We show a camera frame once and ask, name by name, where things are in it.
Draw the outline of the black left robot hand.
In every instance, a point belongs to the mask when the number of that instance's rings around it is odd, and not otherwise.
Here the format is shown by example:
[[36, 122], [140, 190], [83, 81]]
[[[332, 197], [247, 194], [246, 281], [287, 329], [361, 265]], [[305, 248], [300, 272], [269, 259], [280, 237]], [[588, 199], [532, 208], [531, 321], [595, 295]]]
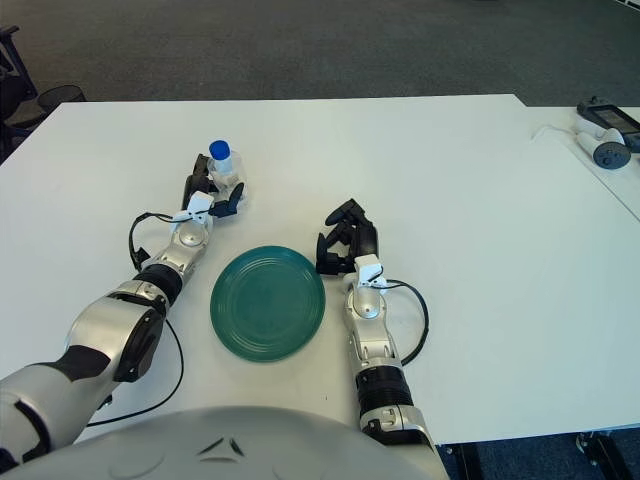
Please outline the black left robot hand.
[[182, 209], [194, 215], [224, 218], [236, 215], [246, 197], [245, 183], [232, 173], [222, 175], [214, 170], [214, 160], [199, 154], [193, 172], [186, 179]]

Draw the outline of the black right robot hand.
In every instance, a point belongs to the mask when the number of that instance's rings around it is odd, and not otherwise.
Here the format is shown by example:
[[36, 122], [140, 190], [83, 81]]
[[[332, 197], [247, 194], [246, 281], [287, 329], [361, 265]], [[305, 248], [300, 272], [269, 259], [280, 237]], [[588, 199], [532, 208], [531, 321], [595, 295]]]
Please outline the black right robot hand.
[[[331, 212], [325, 225], [333, 226], [333, 229], [327, 235], [318, 234], [315, 265], [318, 274], [354, 273], [357, 257], [379, 254], [377, 229], [354, 199], [347, 200]], [[346, 256], [329, 251], [336, 243], [348, 248]]]

